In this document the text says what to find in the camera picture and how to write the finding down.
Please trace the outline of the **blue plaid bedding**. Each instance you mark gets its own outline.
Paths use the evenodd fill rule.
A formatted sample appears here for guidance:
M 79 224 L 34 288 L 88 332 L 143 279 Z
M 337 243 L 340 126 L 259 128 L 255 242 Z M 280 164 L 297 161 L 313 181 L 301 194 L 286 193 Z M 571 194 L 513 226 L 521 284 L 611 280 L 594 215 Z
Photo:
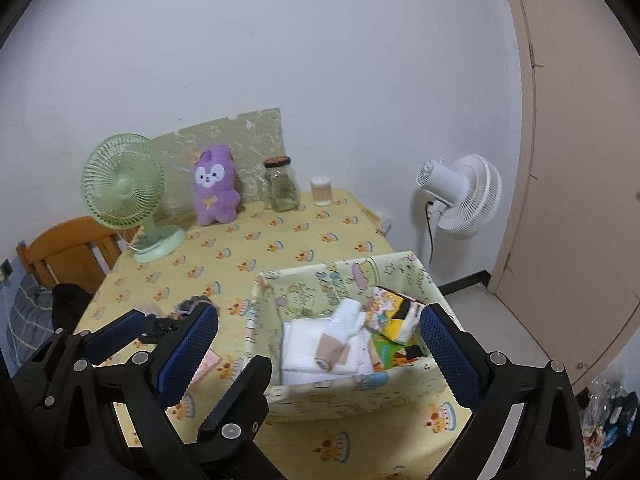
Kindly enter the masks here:
M 14 375 L 53 334 L 53 296 L 30 274 L 1 293 L 1 349 Z

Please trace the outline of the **orange wooden chair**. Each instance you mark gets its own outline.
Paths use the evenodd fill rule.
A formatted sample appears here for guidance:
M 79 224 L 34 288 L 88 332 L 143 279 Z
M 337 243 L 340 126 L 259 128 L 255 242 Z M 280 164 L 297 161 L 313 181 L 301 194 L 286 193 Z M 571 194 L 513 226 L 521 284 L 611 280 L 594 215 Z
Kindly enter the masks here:
M 94 294 L 137 232 L 138 228 L 117 231 L 92 217 L 79 217 L 52 226 L 30 244 L 19 242 L 15 249 L 40 285 L 75 284 Z

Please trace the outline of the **purple plush bunny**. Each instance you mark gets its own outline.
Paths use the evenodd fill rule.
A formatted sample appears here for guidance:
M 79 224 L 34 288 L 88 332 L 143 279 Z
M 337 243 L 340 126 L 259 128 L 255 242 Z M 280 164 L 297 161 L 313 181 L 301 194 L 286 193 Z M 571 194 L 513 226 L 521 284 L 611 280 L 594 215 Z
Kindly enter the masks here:
M 194 209 L 200 226 L 235 220 L 241 195 L 235 187 L 236 167 L 228 145 L 202 151 L 194 164 Z

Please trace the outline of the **white towel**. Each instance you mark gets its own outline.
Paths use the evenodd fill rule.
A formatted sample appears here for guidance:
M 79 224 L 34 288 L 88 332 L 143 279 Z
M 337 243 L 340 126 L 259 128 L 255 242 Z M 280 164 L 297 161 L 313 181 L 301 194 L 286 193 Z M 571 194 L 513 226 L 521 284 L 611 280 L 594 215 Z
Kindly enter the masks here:
M 362 363 L 355 374 L 332 374 L 325 372 L 316 364 L 318 342 L 328 318 L 299 318 L 283 325 L 281 352 L 281 384 L 301 385 L 322 380 L 343 379 L 356 375 L 369 375 L 374 372 L 369 350 L 369 334 L 363 328 Z

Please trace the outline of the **white standing fan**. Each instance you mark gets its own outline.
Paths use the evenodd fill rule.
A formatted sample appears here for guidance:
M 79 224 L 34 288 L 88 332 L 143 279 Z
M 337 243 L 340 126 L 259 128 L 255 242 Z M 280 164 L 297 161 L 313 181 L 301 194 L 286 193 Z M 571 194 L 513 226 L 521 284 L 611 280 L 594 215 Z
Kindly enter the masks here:
M 467 240 L 495 217 L 502 195 L 498 169 L 479 154 L 457 159 L 451 166 L 428 158 L 416 175 L 416 186 L 426 196 L 420 209 L 428 238 L 428 261 L 433 260 L 439 231 Z

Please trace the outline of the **green desk fan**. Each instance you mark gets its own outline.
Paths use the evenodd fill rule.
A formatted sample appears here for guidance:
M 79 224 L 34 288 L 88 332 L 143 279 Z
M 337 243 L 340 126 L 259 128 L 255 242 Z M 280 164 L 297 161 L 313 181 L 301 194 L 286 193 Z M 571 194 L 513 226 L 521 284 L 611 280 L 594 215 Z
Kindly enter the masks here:
M 105 139 L 89 155 L 80 179 L 82 199 L 94 220 L 115 231 L 137 231 L 129 247 L 138 263 L 164 258 L 186 239 L 181 226 L 155 223 L 165 185 L 160 151 L 137 133 Z

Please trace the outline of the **beige door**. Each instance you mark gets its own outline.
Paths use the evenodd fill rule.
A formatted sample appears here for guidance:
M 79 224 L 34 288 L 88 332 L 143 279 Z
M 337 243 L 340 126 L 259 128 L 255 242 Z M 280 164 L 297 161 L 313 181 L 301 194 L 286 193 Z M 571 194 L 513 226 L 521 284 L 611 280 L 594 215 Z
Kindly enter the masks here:
M 509 0 L 520 160 L 490 289 L 575 389 L 639 325 L 639 55 L 604 0 Z

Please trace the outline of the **white pink socks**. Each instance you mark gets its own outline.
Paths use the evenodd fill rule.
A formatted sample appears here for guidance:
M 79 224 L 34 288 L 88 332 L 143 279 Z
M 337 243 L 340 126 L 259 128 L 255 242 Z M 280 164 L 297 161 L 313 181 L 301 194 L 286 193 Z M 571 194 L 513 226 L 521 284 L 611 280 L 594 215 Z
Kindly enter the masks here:
M 366 315 L 360 302 L 344 298 L 322 330 L 314 360 L 332 374 L 355 374 L 362 363 L 362 328 Z

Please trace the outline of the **grey socks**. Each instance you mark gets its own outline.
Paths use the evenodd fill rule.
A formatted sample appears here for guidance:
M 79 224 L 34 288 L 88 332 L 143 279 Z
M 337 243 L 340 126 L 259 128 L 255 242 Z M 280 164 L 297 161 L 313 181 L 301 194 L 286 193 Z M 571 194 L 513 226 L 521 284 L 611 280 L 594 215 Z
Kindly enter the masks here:
M 191 312 L 199 307 L 199 306 L 207 306 L 213 307 L 216 309 L 216 306 L 210 301 L 207 296 L 193 296 L 187 300 L 183 300 L 180 304 L 177 304 L 174 307 L 174 310 L 171 311 L 169 315 L 174 320 L 183 320 L 187 318 Z

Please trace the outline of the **patterned cardboard backboard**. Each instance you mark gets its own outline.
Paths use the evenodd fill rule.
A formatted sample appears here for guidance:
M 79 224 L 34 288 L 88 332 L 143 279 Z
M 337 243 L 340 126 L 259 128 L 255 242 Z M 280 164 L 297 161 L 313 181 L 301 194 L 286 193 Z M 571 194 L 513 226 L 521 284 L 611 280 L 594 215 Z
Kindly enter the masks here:
M 243 203 L 259 200 L 258 178 L 264 174 L 264 161 L 285 153 L 277 107 L 203 122 L 157 136 L 152 143 L 163 156 L 166 181 L 163 203 L 155 214 L 158 220 L 193 211 L 194 165 L 206 148 L 216 144 L 230 148 Z

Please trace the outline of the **glass jar dark lid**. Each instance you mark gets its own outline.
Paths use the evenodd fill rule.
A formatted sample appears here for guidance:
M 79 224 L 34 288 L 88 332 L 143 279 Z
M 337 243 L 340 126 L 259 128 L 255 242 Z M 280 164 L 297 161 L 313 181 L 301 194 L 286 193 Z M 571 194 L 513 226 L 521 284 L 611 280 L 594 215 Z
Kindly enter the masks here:
M 294 210 L 299 205 L 299 189 L 291 159 L 286 155 L 264 161 L 262 199 L 277 212 Z

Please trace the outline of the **yellow patterned storage box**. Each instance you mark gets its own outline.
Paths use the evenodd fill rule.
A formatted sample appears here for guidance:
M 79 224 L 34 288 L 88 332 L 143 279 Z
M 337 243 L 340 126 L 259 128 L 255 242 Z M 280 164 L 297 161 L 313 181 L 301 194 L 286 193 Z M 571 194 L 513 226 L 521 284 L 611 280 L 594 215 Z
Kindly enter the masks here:
M 413 252 L 259 273 L 245 354 L 270 359 L 270 419 L 355 416 L 444 392 L 418 327 L 429 304 L 447 303 Z

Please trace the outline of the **cotton swab container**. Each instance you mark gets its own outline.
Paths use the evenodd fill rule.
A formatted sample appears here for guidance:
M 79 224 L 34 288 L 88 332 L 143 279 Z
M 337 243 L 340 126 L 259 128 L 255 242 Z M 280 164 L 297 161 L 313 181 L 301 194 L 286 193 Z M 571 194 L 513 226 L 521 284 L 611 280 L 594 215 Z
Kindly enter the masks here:
M 312 202 L 318 207 L 329 206 L 333 202 L 332 183 L 328 177 L 313 177 L 310 180 Z

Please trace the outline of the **yellow cartoon tablecloth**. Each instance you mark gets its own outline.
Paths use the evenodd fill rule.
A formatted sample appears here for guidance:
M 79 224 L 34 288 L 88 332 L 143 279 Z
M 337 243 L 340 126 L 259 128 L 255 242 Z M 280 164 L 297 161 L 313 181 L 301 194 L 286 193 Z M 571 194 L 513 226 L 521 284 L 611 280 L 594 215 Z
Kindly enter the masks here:
M 132 309 L 172 315 L 194 296 L 213 301 L 217 362 L 167 412 L 190 443 L 250 358 L 280 363 L 285 322 L 326 318 L 343 298 L 367 301 L 378 286 L 442 302 L 419 257 L 394 252 L 358 200 L 338 191 L 325 207 L 304 198 L 278 214 L 252 203 L 228 224 L 188 222 L 184 242 L 151 263 L 123 252 L 80 327 L 97 330 Z M 289 479 L 424 479 L 470 416 L 423 356 L 398 356 L 388 370 L 306 386 L 273 376 L 267 399 L 256 441 Z

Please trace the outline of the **black cushion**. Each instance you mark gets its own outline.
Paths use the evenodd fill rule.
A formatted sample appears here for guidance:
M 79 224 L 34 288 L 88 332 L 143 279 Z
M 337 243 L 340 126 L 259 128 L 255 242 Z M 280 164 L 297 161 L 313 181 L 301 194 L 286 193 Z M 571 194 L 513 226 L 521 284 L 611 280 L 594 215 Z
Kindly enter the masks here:
M 93 296 L 90 292 L 77 284 L 56 284 L 52 289 L 53 328 L 55 330 L 62 328 L 68 334 L 75 333 L 91 300 Z

